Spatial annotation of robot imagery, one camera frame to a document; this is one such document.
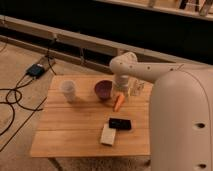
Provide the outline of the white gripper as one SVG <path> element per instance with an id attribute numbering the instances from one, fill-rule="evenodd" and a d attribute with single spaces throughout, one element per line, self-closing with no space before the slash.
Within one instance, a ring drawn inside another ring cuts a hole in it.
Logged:
<path id="1" fill-rule="evenodd" d="M 125 101 L 130 99 L 130 88 L 128 88 L 129 77 L 127 75 L 116 75 L 114 77 L 114 87 L 112 90 L 112 98 L 116 100 L 120 94 L 120 91 L 124 91 Z"/>

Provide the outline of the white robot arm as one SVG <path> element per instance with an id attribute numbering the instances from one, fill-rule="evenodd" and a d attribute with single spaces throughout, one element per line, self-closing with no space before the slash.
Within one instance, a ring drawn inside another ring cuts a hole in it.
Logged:
<path id="1" fill-rule="evenodd" d="M 132 52 L 110 61 L 124 75 L 153 84 L 149 101 L 151 171 L 213 171 L 213 66 L 144 63 Z"/>

